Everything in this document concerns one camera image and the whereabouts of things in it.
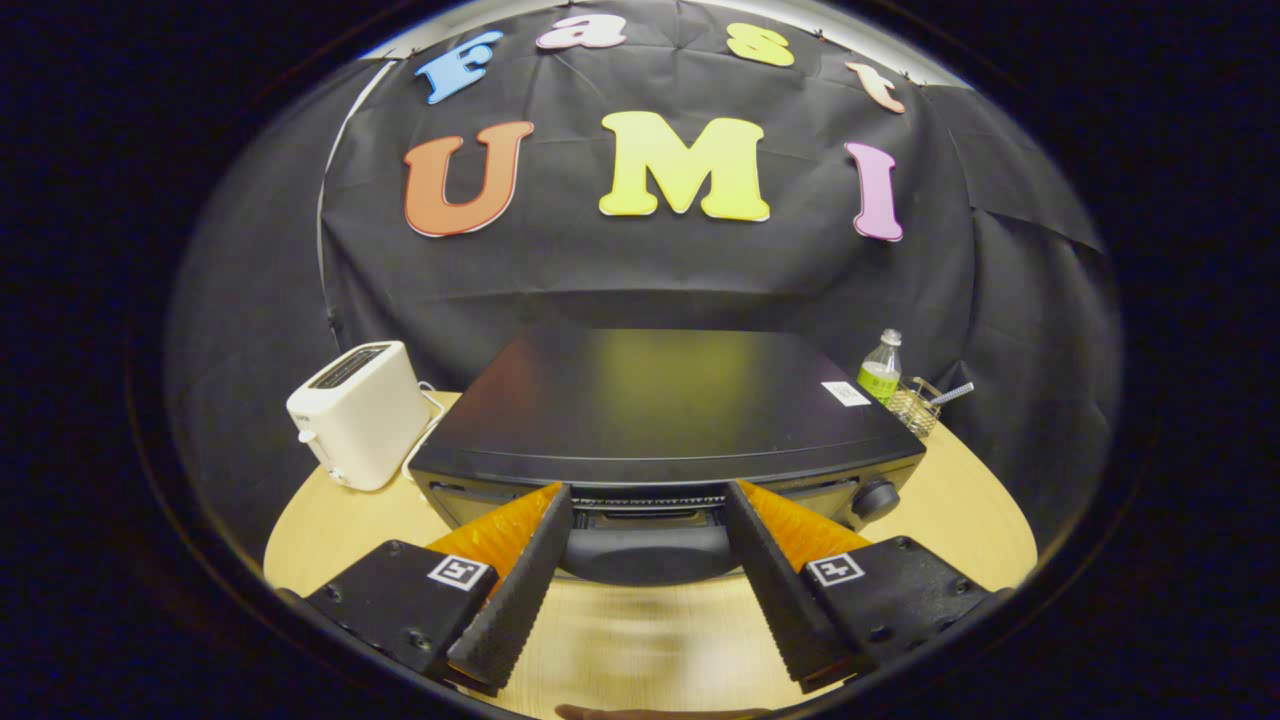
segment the orange padding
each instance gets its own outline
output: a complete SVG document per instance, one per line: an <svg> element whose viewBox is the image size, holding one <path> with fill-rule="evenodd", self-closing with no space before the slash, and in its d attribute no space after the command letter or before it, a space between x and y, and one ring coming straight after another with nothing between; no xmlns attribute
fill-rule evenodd
<svg viewBox="0 0 1280 720"><path fill-rule="evenodd" d="M746 480L739 484L796 573L805 562L870 544L858 533L803 505Z"/></svg>
<svg viewBox="0 0 1280 720"><path fill-rule="evenodd" d="M492 565L498 571L498 582L489 591L489 597L493 597L516 566L559 488L561 483L552 483L512 500L433 542L426 550Z"/></svg>

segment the black lid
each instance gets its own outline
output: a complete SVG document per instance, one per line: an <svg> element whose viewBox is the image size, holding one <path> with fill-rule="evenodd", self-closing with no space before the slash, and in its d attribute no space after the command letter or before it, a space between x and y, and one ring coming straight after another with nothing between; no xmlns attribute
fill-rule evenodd
<svg viewBox="0 0 1280 720"><path fill-rule="evenodd" d="M535 328L476 378L410 465L485 479L669 483L924 451L879 404L846 406L823 383L852 384L792 334Z"/></svg>

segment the screw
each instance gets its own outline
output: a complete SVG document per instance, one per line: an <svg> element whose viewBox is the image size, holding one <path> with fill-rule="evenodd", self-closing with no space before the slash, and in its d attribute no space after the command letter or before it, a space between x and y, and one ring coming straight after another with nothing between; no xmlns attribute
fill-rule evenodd
<svg viewBox="0 0 1280 720"><path fill-rule="evenodd" d="M417 630L404 633L404 638L408 641L408 644L419 650L431 650L431 643Z"/></svg>

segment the black appliance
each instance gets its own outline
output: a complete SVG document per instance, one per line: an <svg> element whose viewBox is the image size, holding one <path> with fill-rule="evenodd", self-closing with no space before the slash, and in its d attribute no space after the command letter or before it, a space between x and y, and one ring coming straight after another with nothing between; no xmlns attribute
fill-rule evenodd
<svg viewBox="0 0 1280 720"><path fill-rule="evenodd" d="M737 566L726 480L854 529L897 505L924 446L849 386L794 334L540 327L498 354L410 470L451 527L562 480L573 501L563 570L694 582Z"/></svg>

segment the green label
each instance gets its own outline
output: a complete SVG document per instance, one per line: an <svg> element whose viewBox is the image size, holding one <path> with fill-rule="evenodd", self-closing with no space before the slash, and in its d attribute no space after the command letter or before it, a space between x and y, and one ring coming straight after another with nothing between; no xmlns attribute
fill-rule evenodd
<svg viewBox="0 0 1280 720"><path fill-rule="evenodd" d="M893 391L897 389L897 380L893 378L878 378L867 372L867 368L860 368L858 370L858 384L881 405L888 405L888 398L893 397Z"/></svg>

